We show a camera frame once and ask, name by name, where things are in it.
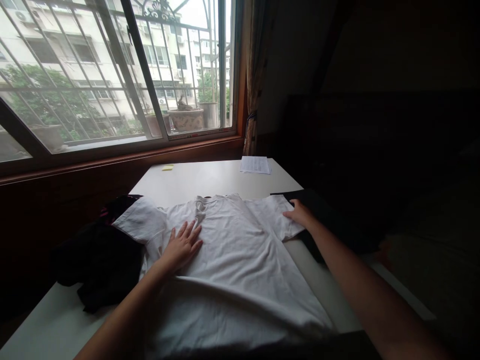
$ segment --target t-shirt sleeve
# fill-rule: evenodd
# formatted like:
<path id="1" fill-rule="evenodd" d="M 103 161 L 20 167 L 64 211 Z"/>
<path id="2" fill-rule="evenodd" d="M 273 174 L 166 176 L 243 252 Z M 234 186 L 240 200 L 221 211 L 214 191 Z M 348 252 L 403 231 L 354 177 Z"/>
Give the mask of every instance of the t-shirt sleeve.
<path id="1" fill-rule="evenodd" d="M 144 196 L 135 201 L 113 224 L 137 243 L 146 247 L 154 259 L 160 258 L 158 249 L 167 226 L 167 214 L 155 202 Z"/>
<path id="2" fill-rule="evenodd" d="M 263 199 L 245 200 L 245 204 L 258 222 L 273 232 L 281 241 L 293 238 L 305 230 L 302 225 L 283 215 L 283 212 L 294 209 L 283 195 L 271 195 Z"/>

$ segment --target yellow sticky note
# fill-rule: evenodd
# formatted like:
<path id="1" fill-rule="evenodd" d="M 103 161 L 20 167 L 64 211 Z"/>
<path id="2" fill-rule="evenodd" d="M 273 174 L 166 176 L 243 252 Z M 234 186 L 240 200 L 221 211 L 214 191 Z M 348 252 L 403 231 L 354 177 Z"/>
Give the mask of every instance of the yellow sticky note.
<path id="1" fill-rule="evenodd" d="M 162 171 L 170 171 L 170 170 L 173 170 L 173 168 L 174 168 L 173 164 L 168 164 L 168 165 L 165 165 L 161 170 Z"/>

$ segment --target hand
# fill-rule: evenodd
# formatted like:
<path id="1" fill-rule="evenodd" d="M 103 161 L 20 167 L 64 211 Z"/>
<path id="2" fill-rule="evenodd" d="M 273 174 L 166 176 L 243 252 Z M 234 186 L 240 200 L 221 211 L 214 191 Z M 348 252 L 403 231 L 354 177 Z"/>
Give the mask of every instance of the hand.
<path id="1" fill-rule="evenodd" d="M 197 241 L 202 226 L 197 226 L 192 231 L 194 225 L 195 220 L 190 224 L 185 221 L 177 235 L 175 235 L 175 228 L 171 230 L 168 245 L 158 261 L 163 262 L 172 273 L 184 267 L 204 243 L 202 240 Z"/>
<path id="2" fill-rule="evenodd" d="M 285 211 L 283 213 L 284 217 L 292 219 L 294 222 L 299 223 L 304 228 L 308 229 L 308 227 L 317 221 L 315 216 L 310 212 L 310 210 L 303 205 L 300 200 L 292 199 L 290 202 L 295 205 L 293 211 Z"/>

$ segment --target curtain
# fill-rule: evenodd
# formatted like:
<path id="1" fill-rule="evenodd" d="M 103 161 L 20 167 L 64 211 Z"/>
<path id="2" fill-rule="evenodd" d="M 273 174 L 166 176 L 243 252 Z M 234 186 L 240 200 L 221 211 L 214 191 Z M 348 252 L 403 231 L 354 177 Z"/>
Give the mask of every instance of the curtain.
<path id="1" fill-rule="evenodd" d="M 243 155 L 256 152 L 257 108 L 268 63 L 268 49 L 277 15 L 278 1 L 249 0 L 245 2 L 244 25 L 247 26 L 246 91 L 248 119 Z"/>

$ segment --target white table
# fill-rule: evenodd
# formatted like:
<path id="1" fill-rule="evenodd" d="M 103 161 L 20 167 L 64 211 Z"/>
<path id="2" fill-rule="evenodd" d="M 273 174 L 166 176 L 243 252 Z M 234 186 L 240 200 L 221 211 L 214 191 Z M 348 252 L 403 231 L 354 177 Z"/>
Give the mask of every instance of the white table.
<path id="1" fill-rule="evenodd" d="M 162 171 L 152 166 L 130 194 L 151 197 L 158 206 L 186 203 L 195 196 L 238 193 L 242 199 L 266 198 L 270 193 L 301 190 L 302 187 L 275 160 L 269 159 L 271 175 L 241 173 L 240 160 L 175 164 Z M 315 262 L 305 245 L 297 239 L 285 243 L 293 261 L 323 305 L 339 333 L 362 329 L 353 310 L 330 272 Z M 369 265 L 382 276 L 422 317 L 435 316 L 380 263 Z M 105 320 L 110 309 L 95 315 L 83 312 L 76 290 L 56 283 L 23 324 L 0 350 L 0 360 L 72 359 Z"/>

